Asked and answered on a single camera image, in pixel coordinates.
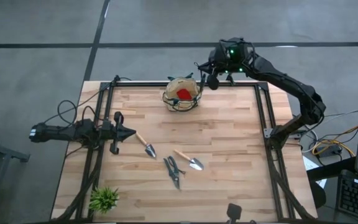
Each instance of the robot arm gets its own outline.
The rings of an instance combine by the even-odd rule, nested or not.
[[[113,125],[110,121],[104,120],[101,126],[96,127],[90,119],[77,121],[69,127],[50,126],[39,123],[32,127],[30,140],[32,142],[46,142],[49,140],[76,141],[86,147],[97,147],[99,140],[114,140],[111,147],[113,154],[119,154],[117,142],[122,142],[129,136],[136,133],[135,130],[124,127],[124,116],[117,111],[114,114]]]
[[[221,40],[211,51],[208,62],[199,65],[198,69],[209,74],[207,84],[213,90],[219,86],[218,75],[244,72],[247,77],[269,82],[299,99],[301,114],[287,124],[274,127],[270,133],[268,142],[274,149],[281,149],[288,136],[300,127],[320,123],[324,118],[326,106],[312,86],[275,69],[272,63],[256,54],[251,43],[243,39]]]

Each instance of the yellow cable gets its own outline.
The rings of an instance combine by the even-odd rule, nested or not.
[[[358,125],[355,126],[355,127],[353,127],[353,128],[351,128],[351,129],[349,129],[349,130],[347,130],[347,131],[345,131],[345,132],[343,132],[343,133],[341,133],[341,134],[338,134],[338,135],[337,135],[334,139],[332,139],[332,140],[328,139],[328,140],[322,140],[322,141],[320,141],[317,145],[315,145],[315,146],[312,148],[311,153],[316,156],[316,155],[321,154],[322,152],[324,152],[324,151],[329,147],[329,145],[328,145],[328,146],[324,147],[322,150],[320,150],[319,152],[316,152],[317,147],[318,147],[319,145],[321,145],[321,144],[331,144],[331,145],[332,145],[332,144],[337,144],[337,145],[342,146],[342,147],[345,148],[346,150],[348,150],[348,151],[351,153],[352,156],[356,156],[356,155],[353,153],[352,150],[350,150],[347,146],[345,146],[345,144],[343,144],[343,143],[337,141],[336,139],[339,138],[340,136],[342,136],[343,134],[348,134],[348,133],[353,132],[353,131],[356,130],[357,128],[358,128]]]

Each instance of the keyboard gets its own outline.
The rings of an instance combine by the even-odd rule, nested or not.
[[[338,177],[336,208],[358,217],[358,175],[348,170]]]

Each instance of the woven basket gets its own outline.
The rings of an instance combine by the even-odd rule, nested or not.
[[[162,94],[162,101],[165,103],[168,110],[186,112],[198,106],[203,94],[205,75],[201,76],[199,86],[197,85],[196,80],[191,77],[192,75],[193,74],[191,73],[187,77],[168,77],[171,81],[168,83],[167,88]],[[179,99],[177,91],[181,89],[186,89],[190,93],[191,100]]]

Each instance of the cable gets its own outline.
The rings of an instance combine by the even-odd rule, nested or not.
[[[70,103],[71,105],[73,105],[73,109],[75,110],[74,112],[74,118],[72,122],[67,121],[61,114],[60,112],[60,106],[64,103]],[[73,102],[71,102],[70,100],[63,100],[59,103],[59,105],[57,106],[57,115],[59,115],[60,119],[62,119],[64,122],[68,123],[69,126],[74,125],[75,119],[77,119],[77,107],[75,106],[75,104]]]
[[[81,147],[79,147],[78,149],[75,149],[74,151],[69,152],[69,153],[65,156],[65,159],[66,159],[69,155],[71,155],[71,154],[73,154],[74,152],[76,152],[76,151],[82,149],[83,147],[84,147],[84,146],[81,146]]]
[[[358,133],[358,129],[356,130],[356,132],[354,133],[354,135],[350,139],[348,139],[348,140],[346,140],[346,141],[344,141],[342,143],[347,143],[347,142],[351,141],[352,139],[354,139],[354,137],[357,135],[357,133]]]
[[[356,113],[356,112],[358,112],[358,110],[354,110],[354,111],[350,111],[350,112],[347,112],[347,113],[343,113],[343,114],[341,114],[341,115],[338,115],[338,116],[336,116],[336,117],[333,117],[333,118],[331,118],[331,119],[326,120],[326,121],[323,122],[322,124],[326,124],[326,123],[328,123],[328,122],[330,122],[330,121],[332,121],[332,120],[334,120],[334,119],[340,118],[341,116],[345,116],[345,115],[347,115],[347,114]]]
[[[325,139],[325,137],[327,137],[327,136],[338,136],[338,135],[340,135],[340,134],[342,134],[342,133],[338,133],[338,134],[326,134],[326,135],[324,135],[323,137],[321,137],[321,139]]]
[[[302,151],[302,153],[306,153],[306,152],[310,152],[310,151],[312,151],[313,150],[313,148],[314,147],[316,147],[316,145],[317,145],[317,142],[318,142],[318,136],[317,136],[317,133],[316,133],[316,131],[314,131],[314,130],[310,130],[311,131],[311,133],[313,134],[313,136],[314,136],[314,146],[313,147],[310,147],[310,145],[309,145],[309,149],[308,150],[306,150],[306,151]]]
[[[350,139],[348,139],[348,140],[346,140],[346,141],[344,141],[342,143],[349,142],[350,140],[352,140],[356,136],[356,134],[358,132],[358,129],[353,130],[353,131],[356,131],[356,133],[353,135],[353,137],[351,137]],[[317,140],[313,139],[312,137],[308,136],[307,134],[305,136],[308,137],[308,138],[311,138],[313,140],[313,142],[310,144],[310,145],[312,145],[312,144],[314,144],[315,141],[321,142],[321,140],[329,140],[329,139],[325,139],[325,137],[327,137],[327,136],[337,136],[337,135],[340,135],[340,134],[342,134],[342,133],[339,133],[339,134],[326,134],[326,135],[324,135],[323,137],[321,137],[320,139],[317,139]]]
[[[130,78],[127,78],[127,77],[119,77],[120,79],[125,79],[125,80],[129,80],[129,81],[132,81]]]
[[[352,157],[352,154],[351,154],[351,152],[349,152],[349,151],[346,151],[347,153],[349,153],[349,157],[351,158]]]
[[[102,88],[101,90],[99,90],[98,92],[96,92],[94,95],[92,95],[91,97],[89,97],[87,100],[85,100],[84,102],[80,103],[77,107],[84,105],[84,104],[87,103],[89,100],[91,100],[92,98],[94,98],[97,94],[99,94],[99,93],[101,93],[102,91],[104,91],[104,90],[106,90],[107,88],[109,88],[113,82],[114,82],[114,80],[111,81],[109,85],[106,85],[104,88]],[[73,110],[73,109],[75,109],[75,108],[67,109],[67,110],[61,112],[60,115],[61,115],[61,114],[64,114],[64,113],[67,113],[67,112],[69,112],[69,111],[71,111],[71,110]],[[54,115],[54,116],[52,116],[52,117],[46,119],[46,120],[44,121],[44,124],[45,124],[46,122],[50,121],[51,119],[56,118],[57,116],[59,116],[59,114],[56,114],[56,115]]]
[[[333,210],[334,210],[334,213],[338,212],[338,210],[337,210],[336,208],[333,208],[333,207],[331,207],[331,206],[323,205],[323,207],[327,207],[327,208],[333,209]],[[358,219],[356,219],[355,217],[353,217],[353,216],[351,216],[351,215],[348,215],[348,214],[346,214],[346,213],[343,213],[343,212],[341,212],[341,214],[343,214],[343,215],[345,215],[345,216],[347,216],[347,217],[352,218],[353,220],[355,220],[355,221],[358,223]]]
[[[345,114],[351,114],[351,113],[358,113],[358,110],[351,111],[351,112],[348,112],[348,113],[330,114],[330,115],[326,115],[326,117],[329,117],[329,116],[339,116],[339,115],[345,115]]]
[[[294,146],[300,146],[300,147],[302,147],[302,145],[301,145],[301,144],[297,144],[297,143],[285,143],[285,144],[289,144],[289,145],[294,145]]]
[[[339,162],[341,162],[342,161],[342,156],[341,156],[341,154],[340,153],[335,153],[334,152],[334,154],[335,155],[339,155],[339,157],[341,158],[341,160],[339,161]],[[317,158],[317,160],[318,160],[318,162],[322,165],[322,166],[325,166],[325,164],[323,164],[322,162],[321,162],[321,157],[319,157],[319,156],[316,156],[316,158]]]
[[[351,128],[351,129],[349,129],[349,130],[347,130],[347,131],[345,131],[345,132],[343,132],[343,133],[341,133],[341,134],[338,134],[338,135],[337,135],[334,139],[332,139],[332,140],[331,140],[331,139],[323,139],[323,140],[319,141],[319,143],[312,148],[312,151],[311,151],[312,154],[315,155],[315,156],[318,155],[318,154],[321,154],[323,151],[325,151],[325,150],[329,147],[329,145],[328,145],[328,146],[325,146],[322,150],[316,152],[316,148],[317,148],[320,144],[338,144],[338,145],[342,146],[344,149],[348,150],[348,151],[352,154],[352,156],[356,156],[347,146],[345,146],[342,142],[336,140],[336,139],[339,138],[340,136],[342,136],[342,135],[344,135],[344,134],[349,134],[349,133],[351,133],[351,132],[353,132],[353,131],[355,131],[355,130],[358,130],[358,126],[355,126],[355,127]]]
[[[89,108],[92,111],[92,113],[95,115],[96,119],[98,119],[100,121],[103,121],[103,119],[100,119],[99,116],[96,115],[96,113],[94,112],[94,110],[90,106],[85,106],[84,110],[82,111],[82,117],[81,117],[82,121],[84,121],[85,111],[86,111],[87,108]]]

